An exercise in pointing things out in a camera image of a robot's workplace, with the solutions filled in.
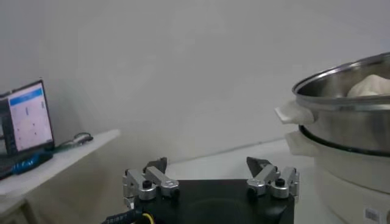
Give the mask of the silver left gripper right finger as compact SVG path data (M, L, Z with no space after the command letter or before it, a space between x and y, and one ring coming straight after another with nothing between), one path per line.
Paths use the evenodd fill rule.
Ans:
M294 167L280 170L266 159L246 158L247 166L252 174L247 183L247 195L256 200L266 194L277 199L299 198L299 172Z

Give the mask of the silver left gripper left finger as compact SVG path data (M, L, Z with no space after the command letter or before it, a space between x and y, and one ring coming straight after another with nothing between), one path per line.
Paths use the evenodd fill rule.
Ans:
M162 157L149 161L142 170L126 169L122 176L123 201L127 208L134 209L136 201L150 202L157 197L178 200L178 180L166 176L168 159Z

